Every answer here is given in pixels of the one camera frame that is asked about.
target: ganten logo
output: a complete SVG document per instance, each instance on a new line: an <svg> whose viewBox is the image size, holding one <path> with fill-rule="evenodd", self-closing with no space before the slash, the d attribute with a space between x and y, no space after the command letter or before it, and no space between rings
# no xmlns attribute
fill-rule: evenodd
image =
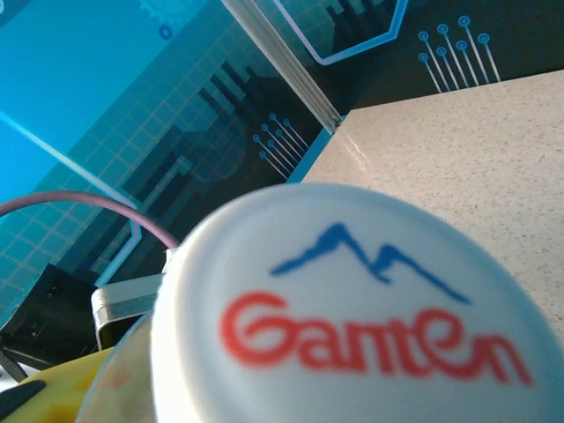
<svg viewBox="0 0 564 423"><path fill-rule="evenodd" d="M336 224L301 255L284 261L271 270L282 276L346 245L376 280L390 285L382 272L395 262L407 264L435 288L456 302L470 300L449 287L415 260L391 245L380 248L371 262L345 225ZM409 375L422 379L442 374L459 381L476 380L491 373L498 382L518 379L532 385L533 379L513 344L498 334L468 334L462 319L440 308L420 310L413 322L390 318L385 323L344 320L334 323L319 316L293 317L291 303L265 291L250 292L227 306L220 322L224 347L246 367L275 367L289 360L316 372L336 372L387 377ZM373 348L367 352L367 341ZM375 354L376 365L368 354ZM453 359L453 356L464 359Z"/></svg>

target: table surface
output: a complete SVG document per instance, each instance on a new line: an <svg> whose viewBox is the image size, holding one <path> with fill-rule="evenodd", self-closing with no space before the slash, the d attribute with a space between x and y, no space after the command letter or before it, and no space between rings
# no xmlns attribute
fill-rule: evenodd
<svg viewBox="0 0 564 423"><path fill-rule="evenodd" d="M468 234L564 345L564 71L354 110L304 182L416 204Z"/></svg>

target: white bottle cap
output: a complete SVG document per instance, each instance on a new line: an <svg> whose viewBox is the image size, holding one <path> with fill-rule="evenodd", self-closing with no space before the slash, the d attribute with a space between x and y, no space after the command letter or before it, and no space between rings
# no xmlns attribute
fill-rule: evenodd
<svg viewBox="0 0 564 423"><path fill-rule="evenodd" d="M564 359L476 244L363 189L263 189L174 255L155 306L159 423L562 422Z"/></svg>

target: wire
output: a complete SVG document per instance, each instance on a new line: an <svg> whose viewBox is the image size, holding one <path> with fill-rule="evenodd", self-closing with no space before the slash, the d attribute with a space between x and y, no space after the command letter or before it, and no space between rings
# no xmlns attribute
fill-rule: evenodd
<svg viewBox="0 0 564 423"><path fill-rule="evenodd" d="M27 196L14 198L13 200L9 200L0 204L0 218L8 213L29 207L30 205L51 203L55 201L72 201L75 203L98 205L99 207L103 207L105 209L111 210L112 212L119 213L122 216L138 223L140 226L144 227L147 231L158 238L163 244L165 244L168 249L175 249L176 247L178 247L178 241L169 232L146 217L144 214L141 214L128 205L115 201L111 198L81 191L62 190L37 192L34 194L29 194Z"/></svg>

